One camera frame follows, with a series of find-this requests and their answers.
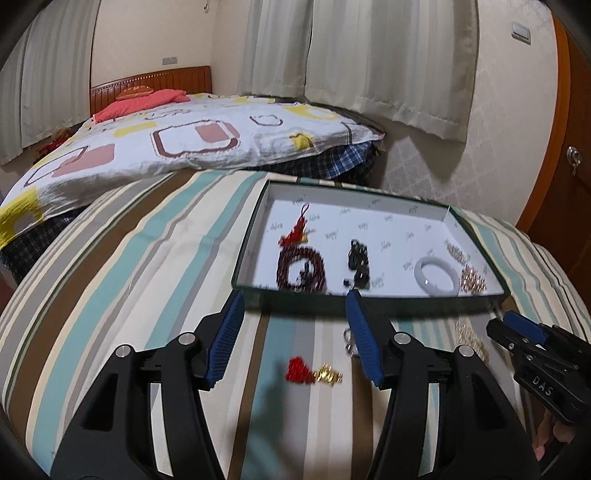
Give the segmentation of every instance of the metal screw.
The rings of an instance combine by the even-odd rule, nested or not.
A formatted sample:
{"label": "metal screw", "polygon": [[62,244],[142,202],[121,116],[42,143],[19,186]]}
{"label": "metal screw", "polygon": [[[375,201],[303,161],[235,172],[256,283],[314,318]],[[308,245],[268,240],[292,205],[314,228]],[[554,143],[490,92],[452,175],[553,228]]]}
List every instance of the metal screw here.
{"label": "metal screw", "polygon": [[469,345],[460,345],[458,351],[460,352],[461,356],[471,357],[474,355],[474,349]]}
{"label": "metal screw", "polygon": [[195,335],[192,334],[191,332],[184,333],[180,337],[178,337],[178,342],[181,345],[190,345],[194,341],[195,341]]}
{"label": "metal screw", "polygon": [[410,335],[404,332],[398,332],[394,335],[394,341],[400,345],[406,345],[410,343]]}
{"label": "metal screw", "polygon": [[121,345],[117,347],[117,350],[115,350],[115,355],[117,355],[119,358],[125,358],[130,353],[131,347],[129,345]]}

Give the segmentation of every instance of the beaded bracelet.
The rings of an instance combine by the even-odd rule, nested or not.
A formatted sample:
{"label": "beaded bracelet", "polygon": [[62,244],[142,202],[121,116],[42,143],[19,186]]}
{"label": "beaded bracelet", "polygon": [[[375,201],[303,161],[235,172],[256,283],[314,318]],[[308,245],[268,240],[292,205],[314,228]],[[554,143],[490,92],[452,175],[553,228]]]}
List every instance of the beaded bracelet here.
{"label": "beaded bracelet", "polygon": [[[300,271],[299,283],[289,283],[289,268],[298,260],[306,259],[304,270]],[[315,292],[324,290],[326,273],[324,261],[320,254],[310,247],[298,247],[289,245],[284,247],[279,254],[277,262],[277,286],[282,290]]]}

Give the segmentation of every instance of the white duvet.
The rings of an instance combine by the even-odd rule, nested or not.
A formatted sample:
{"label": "white duvet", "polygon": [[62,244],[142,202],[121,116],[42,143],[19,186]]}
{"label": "white duvet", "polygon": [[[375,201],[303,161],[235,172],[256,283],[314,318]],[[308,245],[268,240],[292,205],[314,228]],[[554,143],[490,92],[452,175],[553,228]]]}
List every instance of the white duvet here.
{"label": "white duvet", "polygon": [[189,95],[93,126],[34,165],[0,207],[0,248],[44,220],[133,180],[181,168],[247,168],[383,134],[331,110],[255,97]]}

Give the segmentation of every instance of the jewelry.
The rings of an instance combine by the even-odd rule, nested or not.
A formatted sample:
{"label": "jewelry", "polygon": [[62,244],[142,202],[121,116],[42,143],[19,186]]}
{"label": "jewelry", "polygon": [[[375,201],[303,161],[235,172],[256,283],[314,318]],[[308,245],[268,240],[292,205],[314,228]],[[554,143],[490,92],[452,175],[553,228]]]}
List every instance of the jewelry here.
{"label": "jewelry", "polygon": [[489,354],[486,344],[472,329],[469,322],[470,320],[464,317],[460,317],[456,321],[456,344],[471,346],[480,359],[488,364]]}
{"label": "jewelry", "polygon": [[[299,283],[291,284],[288,280],[290,265],[305,258],[306,264],[300,271]],[[315,292],[324,289],[326,273],[320,254],[310,247],[290,245],[281,250],[277,262],[277,286],[282,290]]]}
{"label": "jewelry", "polygon": [[472,295],[480,295],[486,290],[486,281],[474,267],[466,265],[460,277],[462,290],[469,291]]}
{"label": "jewelry", "polygon": [[[367,245],[359,240],[351,240],[351,250],[349,250],[349,270],[356,270],[353,278],[353,288],[368,288],[369,285],[369,257]],[[343,280],[345,287],[350,286],[350,280]]]}
{"label": "jewelry", "polygon": [[280,247],[287,247],[289,245],[299,245],[299,244],[306,244],[308,243],[308,235],[304,233],[304,228],[306,228],[306,217],[304,214],[310,208],[310,204],[306,203],[301,208],[300,218],[295,223],[294,227],[291,229],[291,232],[288,235],[284,235],[279,239],[279,246]]}
{"label": "jewelry", "polygon": [[347,328],[343,332],[343,338],[345,339],[345,352],[350,356],[359,356],[359,351],[355,345],[355,337],[351,333],[351,329]]}
{"label": "jewelry", "polygon": [[[449,275],[453,282],[453,288],[451,290],[442,290],[432,282],[428,281],[427,277],[423,273],[423,267],[425,265],[436,265],[441,268],[445,273]],[[437,257],[422,257],[414,266],[414,278],[417,280],[418,285],[430,296],[430,297],[457,297],[460,293],[460,279],[457,276],[457,272],[453,267],[445,260]]]}
{"label": "jewelry", "polygon": [[324,382],[332,387],[335,383],[341,383],[343,381],[343,374],[333,370],[328,364],[323,364],[322,367],[313,372],[304,363],[304,359],[300,356],[297,356],[290,359],[285,379],[288,382],[300,384]]}
{"label": "jewelry", "polygon": [[463,291],[469,291],[472,295],[480,295],[486,290],[486,280],[474,267],[468,265],[470,255],[465,255],[459,247],[452,245],[448,240],[445,244],[449,254],[464,267],[460,275],[460,288]]}

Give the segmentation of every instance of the cabinet door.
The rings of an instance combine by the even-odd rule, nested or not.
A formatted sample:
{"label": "cabinet door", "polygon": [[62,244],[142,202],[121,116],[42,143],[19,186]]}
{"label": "cabinet door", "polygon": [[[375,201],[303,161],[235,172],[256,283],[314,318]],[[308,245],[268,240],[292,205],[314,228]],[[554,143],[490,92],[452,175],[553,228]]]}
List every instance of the cabinet door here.
{"label": "cabinet door", "polygon": [[554,177],[528,231],[546,247],[591,310],[591,68],[569,37],[569,118]]}

